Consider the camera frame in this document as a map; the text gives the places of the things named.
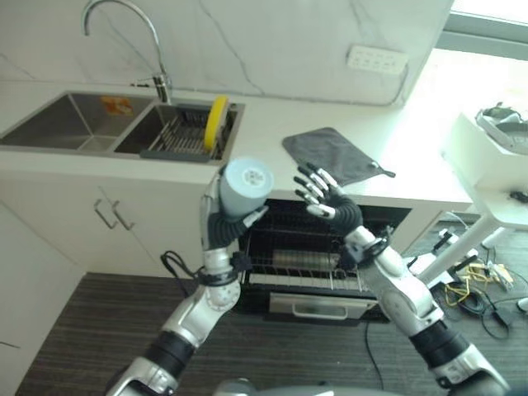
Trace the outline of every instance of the gray towel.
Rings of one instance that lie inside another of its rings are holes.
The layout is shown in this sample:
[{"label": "gray towel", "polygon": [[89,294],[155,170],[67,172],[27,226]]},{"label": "gray towel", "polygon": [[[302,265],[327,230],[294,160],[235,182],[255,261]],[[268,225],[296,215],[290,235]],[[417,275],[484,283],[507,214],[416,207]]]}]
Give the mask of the gray towel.
[{"label": "gray towel", "polygon": [[312,163],[322,167],[342,186],[380,174],[396,176],[384,170],[334,128],[288,136],[282,140],[282,145],[299,165]]}]

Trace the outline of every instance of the window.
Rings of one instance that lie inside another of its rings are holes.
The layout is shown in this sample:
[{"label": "window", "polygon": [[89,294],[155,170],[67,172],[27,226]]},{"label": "window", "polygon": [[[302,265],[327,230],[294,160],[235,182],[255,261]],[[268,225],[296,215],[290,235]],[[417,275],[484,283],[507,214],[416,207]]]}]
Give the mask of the window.
[{"label": "window", "polygon": [[526,0],[455,0],[451,8],[455,12],[528,23]]},{"label": "window", "polygon": [[528,2],[455,0],[436,47],[528,60]]}]

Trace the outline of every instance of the robot finger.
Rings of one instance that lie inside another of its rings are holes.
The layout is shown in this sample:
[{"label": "robot finger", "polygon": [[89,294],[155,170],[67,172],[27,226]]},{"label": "robot finger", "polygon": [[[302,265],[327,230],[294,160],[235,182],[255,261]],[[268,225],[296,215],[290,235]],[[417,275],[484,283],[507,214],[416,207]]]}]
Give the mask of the robot finger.
[{"label": "robot finger", "polygon": [[336,217],[336,210],[323,204],[308,205],[306,210],[311,215],[320,217],[321,219],[331,220]]},{"label": "robot finger", "polygon": [[310,170],[306,169],[305,167],[297,167],[297,170],[301,172],[303,175],[305,175],[309,180],[314,182],[317,187],[324,193],[328,193],[330,189],[328,188],[327,183],[324,182],[324,180],[317,175],[316,173],[311,172]]},{"label": "robot finger", "polygon": [[330,173],[322,169],[321,167],[316,167],[312,163],[306,163],[306,166],[313,172],[317,173],[319,177],[321,177],[326,184],[328,184],[338,195],[343,195],[344,191],[343,189],[337,184],[336,179],[332,177]]},{"label": "robot finger", "polygon": [[316,196],[320,200],[324,199],[323,192],[317,186],[315,186],[311,181],[305,181],[304,179],[301,179],[300,177],[295,176],[294,182],[299,183],[302,187],[308,190],[312,196]]},{"label": "robot finger", "polygon": [[308,205],[318,205],[319,204],[319,201],[317,200],[317,198],[315,198],[314,196],[311,196],[306,191],[301,191],[301,190],[296,189],[295,194],[297,196],[300,196],[304,200],[304,202],[306,202]]},{"label": "robot finger", "polygon": [[262,206],[258,208],[257,210],[254,210],[253,212],[248,214],[246,217],[244,217],[244,220],[242,220],[244,225],[249,229],[253,225],[253,223],[260,220],[262,216],[265,215],[269,209],[270,209],[269,206]]}]

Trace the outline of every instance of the robotic hand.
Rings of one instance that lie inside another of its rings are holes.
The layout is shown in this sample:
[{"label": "robotic hand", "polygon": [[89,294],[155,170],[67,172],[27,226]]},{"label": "robotic hand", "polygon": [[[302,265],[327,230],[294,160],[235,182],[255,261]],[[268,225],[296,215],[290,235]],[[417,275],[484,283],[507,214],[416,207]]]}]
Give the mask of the robotic hand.
[{"label": "robotic hand", "polygon": [[388,238],[376,238],[363,227],[360,208],[323,169],[299,167],[308,179],[295,177],[295,193],[307,211],[329,222],[345,244],[363,281],[376,295],[385,315],[409,337],[436,382],[456,395],[504,395],[509,386],[477,347],[443,322],[444,313],[429,289],[411,274]]},{"label": "robotic hand", "polygon": [[266,212],[253,208],[241,219],[222,205],[220,183],[224,169],[214,175],[200,203],[204,266],[198,271],[200,285],[183,300],[162,327],[158,338],[141,357],[133,360],[106,392],[107,396],[169,396],[195,350],[209,336],[218,320],[238,301],[240,257],[229,257],[227,247],[242,236]]}]

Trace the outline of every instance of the cabinet door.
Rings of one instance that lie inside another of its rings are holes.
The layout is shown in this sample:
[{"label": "cabinet door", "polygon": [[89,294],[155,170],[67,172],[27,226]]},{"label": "cabinet door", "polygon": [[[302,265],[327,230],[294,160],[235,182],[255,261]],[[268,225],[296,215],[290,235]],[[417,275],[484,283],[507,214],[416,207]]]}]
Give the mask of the cabinet door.
[{"label": "cabinet door", "polygon": [[155,276],[170,276],[159,256],[167,250],[178,252],[193,271],[202,266],[200,241],[200,198],[205,185],[136,182],[129,186],[104,185],[109,200],[126,223],[134,223],[131,233],[144,245],[157,264]]},{"label": "cabinet door", "polygon": [[0,394],[13,395],[83,271],[0,203]]},{"label": "cabinet door", "polygon": [[42,238],[86,271],[151,275],[152,259],[117,221],[97,185],[1,181],[0,196]]}]

